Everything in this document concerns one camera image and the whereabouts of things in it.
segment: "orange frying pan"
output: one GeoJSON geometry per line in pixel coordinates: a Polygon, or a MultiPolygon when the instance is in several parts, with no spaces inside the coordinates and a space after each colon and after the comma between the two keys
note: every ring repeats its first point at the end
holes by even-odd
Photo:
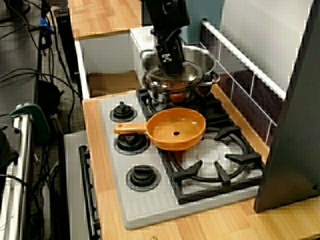
{"type": "Polygon", "coordinates": [[[196,145],[204,136],[205,118],[195,110],[172,108],[156,113],[148,122],[119,123],[116,134],[147,133],[150,141],[160,149],[183,151],[196,145]]]}

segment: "stove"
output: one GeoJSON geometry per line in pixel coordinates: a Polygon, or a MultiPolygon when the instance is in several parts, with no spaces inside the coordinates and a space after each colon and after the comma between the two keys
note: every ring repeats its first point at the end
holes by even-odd
{"type": "Polygon", "coordinates": [[[178,106],[201,113],[206,131],[181,152],[155,147],[144,133],[117,135],[117,123],[139,123],[177,106],[152,101],[146,89],[99,101],[121,217],[127,229],[175,219],[257,195],[264,164],[212,94],[178,106]]]}

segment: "stainless steel pot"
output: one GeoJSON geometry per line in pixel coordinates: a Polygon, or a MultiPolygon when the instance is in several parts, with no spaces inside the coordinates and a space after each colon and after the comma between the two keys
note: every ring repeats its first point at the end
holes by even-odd
{"type": "MultiPolygon", "coordinates": [[[[173,97],[149,90],[152,99],[158,103],[170,101],[174,103],[175,100],[178,101],[176,103],[190,102],[196,96],[205,97],[211,92],[212,84],[216,84],[220,81],[219,74],[214,72],[216,59],[209,51],[196,46],[183,46],[182,48],[185,60],[197,64],[203,70],[204,81],[195,89],[185,93],[179,93],[179,95],[175,94],[173,97]]],[[[140,58],[142,60],[142,68],[145,72],[152,66],[160,64],[155,49],[145,49],[141,51],[140,58]]]]}

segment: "black grate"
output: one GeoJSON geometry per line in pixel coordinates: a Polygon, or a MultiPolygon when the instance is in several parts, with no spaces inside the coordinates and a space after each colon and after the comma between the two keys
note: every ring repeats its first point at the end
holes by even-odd
{"type": "MultiPolygon", "coordinates": [[[[150,104],[148,104],[148,101],[151,99],[148,90],[145,88],[138,89],[136,91],[136,96],[139,100],[139,104],[143,110],[145,118],[149,120],[155,113],[157,113],[157,111],[150,108],[150,104]]],[[[166,106],[165,109],[174,107],[175,106],[166,106]]],[[[200,112],[206,120],[206,133],[216,132],[217,135],[213,138],[215,141],[223,141],[227,137],[231,138],[240,146],[243,154],[225,155],[227,159],[239,165],[237,170],[230,174],[228,174],[216,161],[214,166],[218,173],[218,177],[209,178],[197,176],[199,169],[203,164],[202,160],[199,160],[193,166],[184,169],[178,163],[174,152],[168,152],[158,148],[179,204],[182,205],[259,185],[262,175],[231,182],[231,179],[240,175],[245,168],[250,167],[252,169],[259,169],[263,173],[265,165],[261,161],[260,154],[253,150],[245,137],[241,134],[240,128],[236,126],[231,119],[229,119],[229,115],[221,106],[221,102],[216,99],[213,94],[210,94],[206,98],[200,97],[195,99],[192,105],[182,107],[191,108],[200,112]],[[182,181],[187,179],[205,183],[221,183],[221,185],[183,194],[182,181]]]]}

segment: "oven handle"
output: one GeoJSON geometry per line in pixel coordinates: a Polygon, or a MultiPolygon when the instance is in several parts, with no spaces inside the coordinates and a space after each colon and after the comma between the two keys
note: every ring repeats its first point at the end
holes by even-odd
{"type": "Polygon", "coordinates": [[[81,172],[82,172],[82,183],[84,191],[84,201],[85,201],[85,210],[86,210],[86,219],[89,228],[89,238],[90,240],[98,240],[100,236],[98,235],[98,230],[100,230],[100,221],[95,218],[95,211],[92,192],[91,189],[93,186],[90,184],[89,171],[87,159],[90,158],[89,154],[86,154],[87,147],[82,145],[79,147],[80,161],[81,161],[81,172]]]}

